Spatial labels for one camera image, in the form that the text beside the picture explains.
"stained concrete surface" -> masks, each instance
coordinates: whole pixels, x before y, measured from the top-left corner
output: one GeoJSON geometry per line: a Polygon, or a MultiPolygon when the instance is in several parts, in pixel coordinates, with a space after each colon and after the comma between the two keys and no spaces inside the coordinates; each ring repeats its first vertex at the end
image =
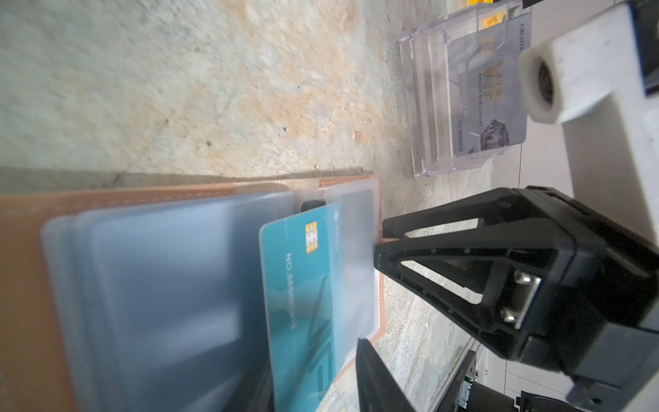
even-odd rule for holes
{"type": "MultiPolygon", "coordinates": [[[[405,0],[5,1],[0,193],[376,173],[384,217],[488,190],[492,164],[415,181],[405,0]]],[[[418,411],[467,335],[386,281],[375,345],[418,411]]],[[[11,385],[11,377],[5,376],[11,385]]],[[[325,410],[357,410],[354,368],[325,410]]]]}

